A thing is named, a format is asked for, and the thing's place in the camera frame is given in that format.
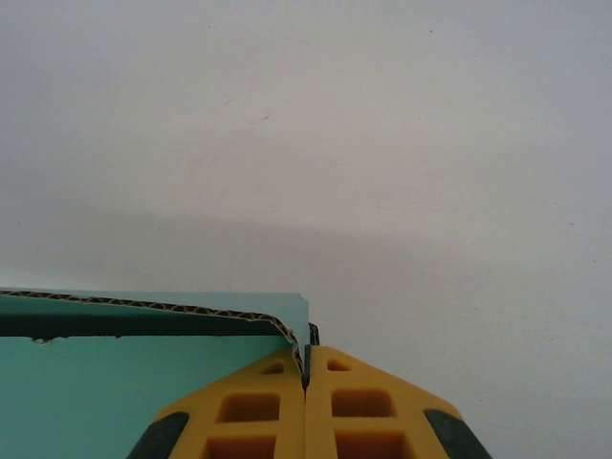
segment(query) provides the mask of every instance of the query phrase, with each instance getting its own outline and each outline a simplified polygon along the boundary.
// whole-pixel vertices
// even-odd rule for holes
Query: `yellow plastic part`
[[[454,406],[336,349],[313,346],[311,362],[306,459],[448,458],[424,412],[461,419]]]
[[[169,459],[304,457],[304,391],[283,349],[165,407],[189,420]]]

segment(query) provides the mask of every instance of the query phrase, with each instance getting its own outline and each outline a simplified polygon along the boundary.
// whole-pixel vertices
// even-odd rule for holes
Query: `white wall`
[[[607,2],[206,3],[2,2],[0,284],[300,292],[494,457],[609,457]]]

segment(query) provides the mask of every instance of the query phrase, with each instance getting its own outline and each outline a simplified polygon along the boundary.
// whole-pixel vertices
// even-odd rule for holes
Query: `cardboard box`
[[[0,458],[125,457],[163,406],[318,343],[292,294],[0,291]]]

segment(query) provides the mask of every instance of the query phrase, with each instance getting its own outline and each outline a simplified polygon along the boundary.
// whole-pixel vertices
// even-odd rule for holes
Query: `rectangular hole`
[[[278,394],[233,394],[221,403],[217,423],[277,421],[279,409]]]
[[[210,438],[202,459],[274,459],[276,437]]]
[[[342,389],[332,393],[332,416],[337,418],[391,418],[395,407],[389,394],[377,389]]]
[[[414,454],[401,432],[336,432],[338,459],[412,459]]]

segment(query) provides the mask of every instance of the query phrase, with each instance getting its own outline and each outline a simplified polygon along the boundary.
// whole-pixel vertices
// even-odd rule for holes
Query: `corrugated cardboard edge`
[[[269,314],[241,312],[241,311],[232,311],[232,310],[219,310],[219,309],[212,309],[212,308],[207,308],[203,306],[189,306],[189,305],[184,305],[184,304],[161,303],[161,302],[155,302],[155,301],[140,301],[140,300],[133,300],[133,299],[107,298],[107,297],[101,297],[101,296],[77,296],[77,295],[48,293],[48,292],[0,290],[0,296],[48,299],[48,300],[56,300],[56,301],[69,301],[69,302],[80,303],[84,305],[101,304],[101,305],[121,306],[121,307],[127,307],[127,308],[141,308],[141,309],[166,311],[166,312],[171,312],[171,313],[190,314],[190,315],[206,316],[206,317],[232,318],[236,320],[245,320],[247,322],[258,322],[258,321],[268,322],[271,325],[273,325],[278,330],[279,334],[283,336],[292,345],[292,352],[293,352],[295,364],[297,365],[297,368],[299,369],[299,372],[302,375],[305,372],[304,371],[305,370],[304,360],[299,352],[299,342],[297,340],[297,337],[295,336],[294,330],[287,327],[277,317],[271,316]],[[317,327],[314,324],[310,324],[310,330],[311,330],[311,339],[313,335],[313,330],[315,330],[315,335],[318,340]]]

